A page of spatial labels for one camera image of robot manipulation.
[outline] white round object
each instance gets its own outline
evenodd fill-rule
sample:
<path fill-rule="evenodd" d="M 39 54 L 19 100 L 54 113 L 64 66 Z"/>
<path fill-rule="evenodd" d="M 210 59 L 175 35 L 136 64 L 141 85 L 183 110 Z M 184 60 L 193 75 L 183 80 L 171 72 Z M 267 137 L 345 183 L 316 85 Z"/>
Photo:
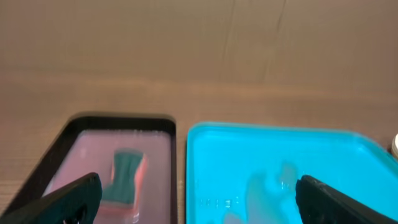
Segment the white round object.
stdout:
<path fill-rule="evenodd" d="M 394 140 L 392 140 L 391 152 L 392 152 L 392 155 L 393 155 L 396 159 L 398 159 L 398 134 L 396 135 L 396 137 L 394 138 Z"/>

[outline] black-rimmed container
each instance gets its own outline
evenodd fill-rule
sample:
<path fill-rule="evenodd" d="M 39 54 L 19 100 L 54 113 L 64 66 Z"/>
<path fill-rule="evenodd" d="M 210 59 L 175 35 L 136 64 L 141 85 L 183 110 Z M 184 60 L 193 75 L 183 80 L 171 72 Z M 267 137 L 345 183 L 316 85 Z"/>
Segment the black-rimmed container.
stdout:
<path fill-rule="evenodd" d="M 147 158 L 139 218 L 97 214 L 95 223 L 177 223 L 175 122 L 162 115 L 82 114 L 71 119 L 6 208 L 7 215 L 63 185 L 97 172 L 111 181 L 114 152 L 142 151 Z"/>

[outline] blue tray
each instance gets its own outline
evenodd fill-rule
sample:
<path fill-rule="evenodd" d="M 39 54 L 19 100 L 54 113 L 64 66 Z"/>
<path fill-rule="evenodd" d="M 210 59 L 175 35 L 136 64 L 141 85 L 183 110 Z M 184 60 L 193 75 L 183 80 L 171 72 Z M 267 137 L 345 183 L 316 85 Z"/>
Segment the blue tray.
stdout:
<path fill-rule="evenodd" d="M 200 123 L 187 141 L 187 224 L 252 223 L 248 189 L 269 220 L 302 223 L 294 184 L 304 174 L 398 220 L 398 163 L 360 134 Z"/>

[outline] black rim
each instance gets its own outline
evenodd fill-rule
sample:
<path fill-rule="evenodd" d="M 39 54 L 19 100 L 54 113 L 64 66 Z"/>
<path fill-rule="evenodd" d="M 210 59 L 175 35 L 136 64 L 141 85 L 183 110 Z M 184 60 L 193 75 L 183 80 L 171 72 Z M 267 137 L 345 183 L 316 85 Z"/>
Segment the black rim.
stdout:
<path fill-rule="evenodd" d="M 7 215 L 29 202 L 43 196 L 52 177 L 56 174 L 64 158 L 73 146 L 78 135 L 85 130 L 129 130 L 164 131 L 171 139 L 171 192 L 170 222 L 177 223 L 177 152 L 175 143 L 175 122 L 166 115 L 107 114 L 80 115 L 71 119 L 48 149 L 39 165 L 31 173 L 21 190 L 9 204 L 3 215 Z"/>

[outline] table surface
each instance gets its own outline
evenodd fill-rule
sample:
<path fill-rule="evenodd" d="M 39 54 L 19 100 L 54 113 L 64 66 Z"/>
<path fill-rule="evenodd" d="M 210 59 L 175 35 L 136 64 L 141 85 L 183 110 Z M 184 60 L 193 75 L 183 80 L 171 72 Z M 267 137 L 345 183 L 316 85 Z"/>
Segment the table surface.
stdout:
<path fill-rule="evenodd" d="M 0 2 L 0 211 L 82 111 L 175 118 L 179 223 L 185 140 L 197 122 L 348 129 L 390 146 L 397 1 L 289 1 L 277 29 L 256 22 L 272 20 L 258 8 L 277 1 L 185 2 Z"/>

